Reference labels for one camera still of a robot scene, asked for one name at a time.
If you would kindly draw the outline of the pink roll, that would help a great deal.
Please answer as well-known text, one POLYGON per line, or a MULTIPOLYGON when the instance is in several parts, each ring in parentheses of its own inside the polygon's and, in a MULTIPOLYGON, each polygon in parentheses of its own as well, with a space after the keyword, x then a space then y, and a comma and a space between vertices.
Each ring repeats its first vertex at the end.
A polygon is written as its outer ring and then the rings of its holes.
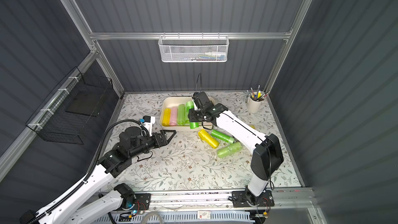
POLYGON ((178 107, 174 106, 174 107, 171 108, 170 126, 176 126, 177 125, 177 117, 178 117, 178 107))

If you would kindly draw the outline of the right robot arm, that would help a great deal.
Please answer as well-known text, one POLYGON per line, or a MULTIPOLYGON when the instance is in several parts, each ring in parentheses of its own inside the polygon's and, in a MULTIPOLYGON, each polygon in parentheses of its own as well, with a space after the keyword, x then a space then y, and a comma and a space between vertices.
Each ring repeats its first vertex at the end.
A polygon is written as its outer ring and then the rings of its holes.
POLYGON ((252 206, 257 205, 265 189, 271 185, 272 174, 284 162, 278 137, 253 129, 226 106, 221 103, 214 104, 204 91, 195 92, 192 102, 194 109, 188 113, 191 122, 210 122, 213 126, 230 133, 252 154, 252 178, 245 188, 245 200, 252 206))

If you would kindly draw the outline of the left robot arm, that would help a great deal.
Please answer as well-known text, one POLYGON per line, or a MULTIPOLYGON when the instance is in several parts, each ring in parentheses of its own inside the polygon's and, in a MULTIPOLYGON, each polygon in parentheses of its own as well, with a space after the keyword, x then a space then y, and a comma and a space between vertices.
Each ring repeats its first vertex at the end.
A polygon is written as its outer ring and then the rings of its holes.
POLYGON ((126 184, 84 206, 99 189, 112 183, 131 164, 132 159, 168 145, 176 130, 150 132, 146 127, 148 117, 132 119, 134 126, 121 133, 119 143, 100 156, 96 153, 87 174, 58 198, 37 211, 29 210, 19 219, 22 224, 89 224, 105 213, 118 208, 131 211, 139 205, 135 192, 126 184))

